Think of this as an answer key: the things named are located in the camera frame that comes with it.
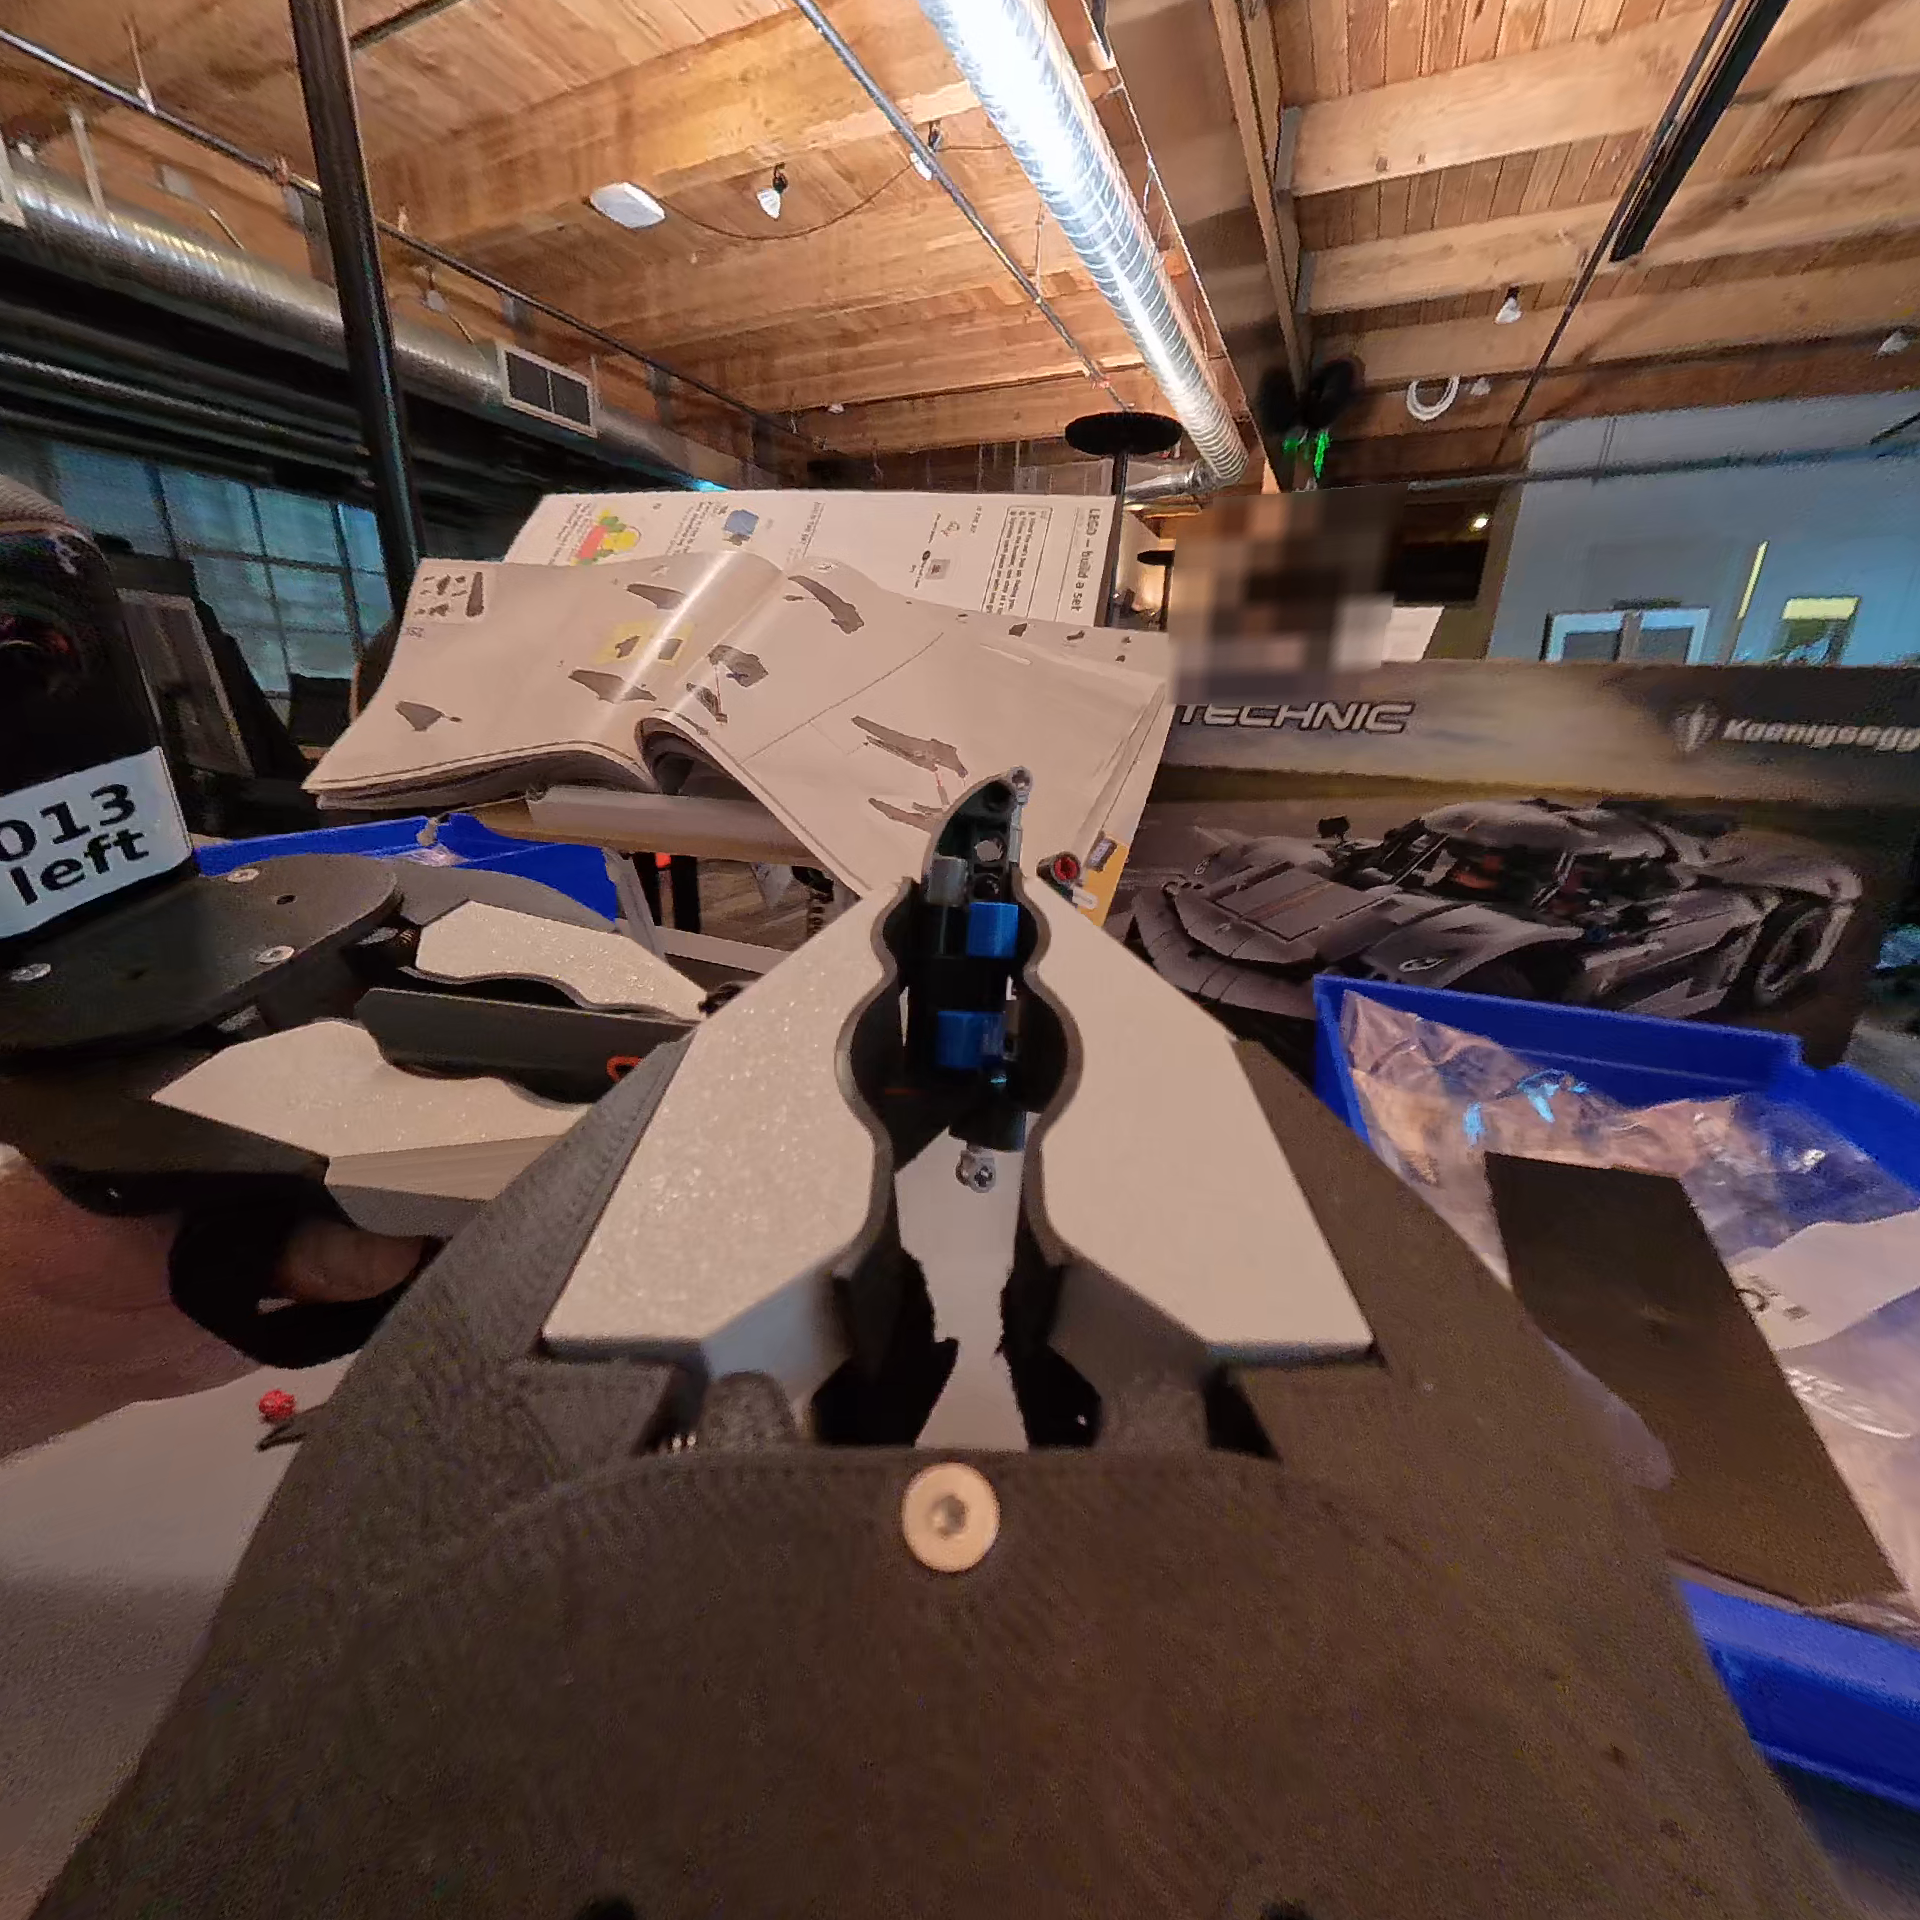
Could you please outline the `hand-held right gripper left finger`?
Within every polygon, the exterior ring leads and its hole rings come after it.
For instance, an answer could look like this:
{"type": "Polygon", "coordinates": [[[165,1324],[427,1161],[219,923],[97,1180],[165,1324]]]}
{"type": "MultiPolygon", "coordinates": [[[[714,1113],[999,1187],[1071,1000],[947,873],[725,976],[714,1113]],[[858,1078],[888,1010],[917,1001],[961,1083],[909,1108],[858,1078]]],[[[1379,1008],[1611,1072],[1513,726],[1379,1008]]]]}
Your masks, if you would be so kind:
{"type": "Polygon", "coordinates": [[[543,1344],[656,1388],[643,1446],[691,1441],[732,1376],[804,1438],[914,1441],[899,1152],[858,1079],[903,1043],[908,904],[859,902],[695,1030],[560,1286],[543,1344]]]}

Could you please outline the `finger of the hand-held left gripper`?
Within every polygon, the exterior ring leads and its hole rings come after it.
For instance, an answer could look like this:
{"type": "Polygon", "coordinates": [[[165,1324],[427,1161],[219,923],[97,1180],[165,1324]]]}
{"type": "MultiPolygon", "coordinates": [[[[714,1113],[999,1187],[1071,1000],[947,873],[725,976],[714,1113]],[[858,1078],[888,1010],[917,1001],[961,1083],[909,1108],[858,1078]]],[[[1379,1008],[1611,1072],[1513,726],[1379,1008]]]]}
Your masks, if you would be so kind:
{"type": "Polygon", "coordinates": [[[490,1074],[395,1068],[346,1019],[219,1049],[151,1102],[325,1159],[346,1204],[488,1204],[589,1111],[490,1074]]]}
{"type": "Polygon", "coordinates": [[[533,980],[585,1010],[685,1024],[705,1017],[706,1001],[698,980],[623,934],[479,902],[420,928],[415,970],[440,986],[533,980]]]}

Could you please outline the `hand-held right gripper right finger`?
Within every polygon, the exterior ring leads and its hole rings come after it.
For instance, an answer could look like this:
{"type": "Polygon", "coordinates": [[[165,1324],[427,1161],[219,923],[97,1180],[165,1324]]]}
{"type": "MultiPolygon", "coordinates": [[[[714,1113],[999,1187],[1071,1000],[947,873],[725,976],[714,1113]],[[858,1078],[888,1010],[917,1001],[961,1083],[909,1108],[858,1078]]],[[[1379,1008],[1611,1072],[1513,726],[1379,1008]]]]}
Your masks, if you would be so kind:
{"type": "Polygon", "coordinates": [[[1020,875],[1016,1331],[1097,1394],[1360,1361],[1375,1332],[1228,1030],[1020,875]]]}

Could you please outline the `dark grey lego car assembly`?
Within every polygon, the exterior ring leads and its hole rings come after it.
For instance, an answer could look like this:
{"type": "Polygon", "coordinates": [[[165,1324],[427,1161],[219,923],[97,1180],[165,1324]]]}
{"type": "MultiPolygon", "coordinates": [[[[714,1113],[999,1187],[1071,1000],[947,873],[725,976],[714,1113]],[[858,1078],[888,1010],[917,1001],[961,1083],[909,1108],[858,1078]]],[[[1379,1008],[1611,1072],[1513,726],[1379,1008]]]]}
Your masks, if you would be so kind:
{"type": "MultiPolygon", "coordinates": [[[[855,1099],[888,1132],[896,1166],[956,1129],[956,1180],[973,1194],[989,1194],[1002,1159],[1025,1150],[1020,1007],[1039,934],[1017,899],[1017,856],[1032,786],[1032,776],[1012,768],[973,784],[943,816],[921,875],[879,927],[882,991],[839,1048],[855,1099]]],[[[373,987],[352,1016],[385,1066],[496,1078],[576,1105],[610,1094],[692,1031],[671,1016],[426,987],[373,987]]]]}

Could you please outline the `open lego instruction booklet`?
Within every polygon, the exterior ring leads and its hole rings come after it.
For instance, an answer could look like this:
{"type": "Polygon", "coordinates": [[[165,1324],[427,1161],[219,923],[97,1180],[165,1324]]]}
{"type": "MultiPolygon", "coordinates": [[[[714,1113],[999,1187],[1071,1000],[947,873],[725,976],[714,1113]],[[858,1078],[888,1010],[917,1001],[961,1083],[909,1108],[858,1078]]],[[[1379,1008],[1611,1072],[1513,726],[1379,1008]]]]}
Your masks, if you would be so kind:
{"type": "Polygon", "coordinates": [[[943,609],[836,561],[436,562],[305,792],[427,811],[719,776],[865,897],[919,873],[954,803],[1012,771],[1025,851],[1124,842],[1169,726],[1141,633],[943,609]]]}

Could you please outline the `lego set box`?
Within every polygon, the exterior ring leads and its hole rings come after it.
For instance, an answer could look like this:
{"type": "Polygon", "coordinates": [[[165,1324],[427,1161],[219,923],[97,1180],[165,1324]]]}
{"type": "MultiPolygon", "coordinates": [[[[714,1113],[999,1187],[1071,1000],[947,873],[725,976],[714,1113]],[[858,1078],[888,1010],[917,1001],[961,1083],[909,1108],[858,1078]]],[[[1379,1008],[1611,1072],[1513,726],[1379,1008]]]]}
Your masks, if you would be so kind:
{"type": "Polygon", "coordinates": [[[1346,979],[1837,1066],[1913,882],[1913,665],[1386,664],[1177,686],[1108,934],[1305,1056],[1346,979]]]}

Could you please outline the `person's left hand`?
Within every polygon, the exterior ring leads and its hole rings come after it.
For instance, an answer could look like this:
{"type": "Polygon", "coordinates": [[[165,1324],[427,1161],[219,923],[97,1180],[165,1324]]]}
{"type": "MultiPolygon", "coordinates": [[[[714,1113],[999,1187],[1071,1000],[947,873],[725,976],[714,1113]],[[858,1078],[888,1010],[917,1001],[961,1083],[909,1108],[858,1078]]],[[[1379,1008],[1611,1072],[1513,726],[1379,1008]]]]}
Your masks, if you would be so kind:
{"type": "Polygon", "coordinates": [[[247,1370],[349,1356],[440,1250],[369,1233],[303,1187],[98,1214],[16,1164],[2,1187],[2,1454],[247,1370]]]}

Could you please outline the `blue plastic parts bin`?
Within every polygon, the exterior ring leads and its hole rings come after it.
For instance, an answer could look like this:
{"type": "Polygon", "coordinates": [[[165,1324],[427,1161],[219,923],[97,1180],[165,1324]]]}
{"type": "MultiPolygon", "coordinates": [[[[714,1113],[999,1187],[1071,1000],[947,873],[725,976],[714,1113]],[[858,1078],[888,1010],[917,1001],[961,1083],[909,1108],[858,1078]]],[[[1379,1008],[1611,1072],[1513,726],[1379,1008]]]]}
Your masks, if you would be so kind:
{"type": "Polygon", "coordinates": [[[1787,1033],[1314,991],[1327,1105],[1504,1275],[1485,1152],[1679,1177],[1901,1588],[1808,1611],[1684,1569],[1768,1761],[1916,1811],[1916,1107],[1787,1033]]]}
{"type": "Polygon", "coordinates": [[[476,815],[376,819],[235,842],[199,842],[207,875],[227,875],[267,857],[386,857],[440,870],[472,870],[539,882],[603,920],[618,914],[618,889],[594,849],[509,836],[476,815]]]}

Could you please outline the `grey booklet stand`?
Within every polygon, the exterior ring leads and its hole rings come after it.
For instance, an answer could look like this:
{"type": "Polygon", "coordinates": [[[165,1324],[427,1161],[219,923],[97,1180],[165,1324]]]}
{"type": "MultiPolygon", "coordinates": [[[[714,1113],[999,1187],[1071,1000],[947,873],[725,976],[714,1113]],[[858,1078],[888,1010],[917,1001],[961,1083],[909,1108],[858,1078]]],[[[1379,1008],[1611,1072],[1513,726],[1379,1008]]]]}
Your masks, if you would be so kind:
{"type": "MultiPolygon", "coordinates": [[[[520,842],[602,849],[616,884],[633,879],[632,856],[732,859],[739,864],[809,867],[815,856],[779,819],[754,801],[699,801],[560,784],[527,801],[490,803],[476,811],[495,833],[520,842]]],[[[659,928],[643,899],[633,905],[633,938],[664,961],[698,976],[762,976],[783,950],[721,939],[691,928],[659,928]]]]}

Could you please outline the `clear plastic parts bag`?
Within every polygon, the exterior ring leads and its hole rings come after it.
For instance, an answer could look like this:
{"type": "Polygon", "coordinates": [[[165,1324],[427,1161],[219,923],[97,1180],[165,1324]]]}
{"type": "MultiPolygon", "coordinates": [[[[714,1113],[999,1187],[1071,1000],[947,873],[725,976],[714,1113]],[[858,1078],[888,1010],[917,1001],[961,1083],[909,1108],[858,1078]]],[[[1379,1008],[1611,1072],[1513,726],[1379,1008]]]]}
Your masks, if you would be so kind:
{"type": "Polygon", "coordinates": [[[1916,1643],[1916,1182],[1771,1094],[1628,1102],[1377,998],[1360,1132],[1513,1289],[1687,1569],[1916,1643]]]}

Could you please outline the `dark cardboard sheet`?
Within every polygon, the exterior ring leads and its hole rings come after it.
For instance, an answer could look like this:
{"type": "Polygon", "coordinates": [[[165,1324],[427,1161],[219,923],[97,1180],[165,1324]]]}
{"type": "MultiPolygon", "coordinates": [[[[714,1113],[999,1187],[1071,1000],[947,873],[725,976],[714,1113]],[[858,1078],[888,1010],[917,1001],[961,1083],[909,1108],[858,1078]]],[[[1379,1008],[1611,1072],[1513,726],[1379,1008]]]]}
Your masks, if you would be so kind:
{"type": "Polygon", "coordinates": [[[1652,1498],[1666,1548],[1808,1611],[1895,1600],[1882,1539],[1684,1187],[1507,1155],[1483,1170],[1521,1305],[1666,1454],[1652,1498]]]}

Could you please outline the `white printed instruction sheet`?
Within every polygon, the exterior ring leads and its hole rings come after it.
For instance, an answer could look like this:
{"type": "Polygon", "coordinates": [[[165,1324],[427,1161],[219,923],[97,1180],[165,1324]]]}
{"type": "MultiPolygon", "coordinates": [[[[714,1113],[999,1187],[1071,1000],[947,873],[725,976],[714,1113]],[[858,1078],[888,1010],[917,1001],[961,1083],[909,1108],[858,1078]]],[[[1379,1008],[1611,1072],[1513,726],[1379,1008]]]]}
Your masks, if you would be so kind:
{"type": "Polygon", "coordinates": [[[783,569],[834,561],[943,609],[1097,623],[1115,506],[1104,497],[656,490],[554,494],[507,562],[583,567],[745,551],[783,569]]]}

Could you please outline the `white vent grille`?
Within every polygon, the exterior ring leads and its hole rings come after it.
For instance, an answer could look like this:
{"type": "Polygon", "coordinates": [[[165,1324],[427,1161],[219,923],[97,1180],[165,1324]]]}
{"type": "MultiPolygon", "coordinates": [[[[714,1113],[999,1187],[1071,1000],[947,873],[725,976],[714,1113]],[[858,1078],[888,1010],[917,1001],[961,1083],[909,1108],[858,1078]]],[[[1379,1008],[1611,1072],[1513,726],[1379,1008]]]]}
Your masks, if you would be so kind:
{"type": "Polygon", "coordinates": [[[567,433],[597,440],[599,398],[592,376],[546,362],[509,344],[495,344],[503,403],[567,433]]]}

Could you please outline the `silver ventilation duct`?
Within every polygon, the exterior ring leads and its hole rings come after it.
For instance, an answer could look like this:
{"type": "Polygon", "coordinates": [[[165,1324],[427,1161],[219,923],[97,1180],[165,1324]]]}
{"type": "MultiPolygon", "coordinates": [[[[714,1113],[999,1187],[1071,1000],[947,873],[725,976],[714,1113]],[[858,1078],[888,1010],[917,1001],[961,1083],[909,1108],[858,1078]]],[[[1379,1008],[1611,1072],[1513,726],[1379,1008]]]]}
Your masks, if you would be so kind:
{"type": "MultiPolygon", "coordinates": [[[[97,204],[84,184],[34,160],[21,160],[4,178],[4,251],[280,351],[346,364],[343,314],[323,282],[157,212],[97,204]]],[[[409,396],[501,416],[618,472],[660,473],[698,490],[745,490],[762,479],[760,467],[602,401],[597,390],[585,390],[585,423],[523,406],[512,378],[544,369],[544,359],[515,344],[395,320],[394,364],[409,396]]]]}
{"type": "Polygon", "coordinates": [[[1248,473],[1212,372],[1121,159],[1043,3],[924,3],[1002,143],[1139,347],[1217,490],[1248,473]]]}

